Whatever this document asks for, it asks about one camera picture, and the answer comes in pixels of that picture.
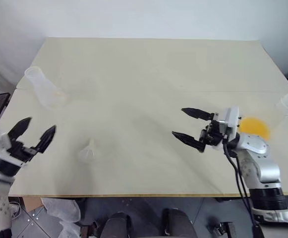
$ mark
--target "gray floor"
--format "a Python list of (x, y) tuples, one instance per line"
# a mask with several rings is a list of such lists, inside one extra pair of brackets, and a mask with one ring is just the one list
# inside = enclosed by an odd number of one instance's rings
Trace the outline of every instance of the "gray floor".
[[(118, 211), (127, 213), (133, 224), (133, 237), (157, 236), (164, 208), (178, 208), (193, 222), (199, 238), (213, 238), (207, 230), (209, 218), (234, 222), (237, 237), (251, 238), (251, 223), (241, 200), (217, 202), (214, 198), (87, 198), (79, 204), (83, 219), (81, 224), (99, 223)], [(62, 226), (59, 219), (49, 216), (44, 208), (26, 213), (12, 223), (13, 238), (57, 238)]]

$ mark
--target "yellow object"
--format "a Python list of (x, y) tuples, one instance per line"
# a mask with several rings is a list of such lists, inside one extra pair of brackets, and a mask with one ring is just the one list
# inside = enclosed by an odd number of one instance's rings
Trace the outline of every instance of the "yellow object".
[(265, 122), (257, 118), (244, 118), (240, 121), (239, 132), (261, 136), (264, 140), (269, 140), (270, 130)]

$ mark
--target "white wall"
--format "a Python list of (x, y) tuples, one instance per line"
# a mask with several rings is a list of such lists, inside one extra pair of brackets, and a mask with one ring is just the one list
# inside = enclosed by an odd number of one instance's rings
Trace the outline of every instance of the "white wall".
[(288, 0), (0, 0), (4, 88), (45, 36), (259, 39), (288, 74)]

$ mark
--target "wooden table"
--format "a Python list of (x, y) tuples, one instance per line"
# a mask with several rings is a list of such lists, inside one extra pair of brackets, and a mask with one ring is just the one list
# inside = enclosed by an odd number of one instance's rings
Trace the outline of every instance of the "wooden table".
[[(48, 38), (32, 65), (69, 95), (66, 106), (44, 109), (22, 79), (0, 120), (9, 131), (32, 116), (25, 145), (51, 125), (48, 150), (16, 176), (21, 196), (237, 196), (222, 151), (185, 146), (171, 131), (199, 136), (206, 122), (183, 107), (242, 115), (266, 111), (288, 82), (258, 42)], [(95, 159), (78, 152), (95, 140)], [(272, 155), (288, 194), (288, 119), (272, 131)]]

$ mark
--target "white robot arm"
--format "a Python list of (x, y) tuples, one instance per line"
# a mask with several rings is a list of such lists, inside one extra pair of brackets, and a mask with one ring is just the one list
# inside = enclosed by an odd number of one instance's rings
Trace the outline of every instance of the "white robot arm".
[[(288, 238), (288, 207), (281, 187), (280, 169), (271, 159), (269, 146), (261, 137), (236, 132), (238, 107), (228, 108), (222, 114), (193, 108), (184, 108), (182, 111), (194, 118), (211, 122), (201, 131), (199, 141), (179, 132), (173, 132), (173, 135), (201, 153), (206, 145), (216, 149), (223, 147), (225, 155), (235, 169), (236, 179), (238, 174), (244, 178), (252, 206), (249, 208), (249, 202), (248, 205), (246, 202), (244, 204), (253, 219), (254, 237), (267, 238), (286, 234), (282, 237)], [(237, 165), (231, 157), (236, 158)]]
[(49, 128), (35, 147), (26, 148), (17, 141), (28, 128), (31, 118), (18, 122), (8, 133), (0, 132), (0, 238), (11, 237), (11, 215), (8, 194), (14, 182), (14, 176), (37, 153), (44, 153), (56, 132), (56, 126)]

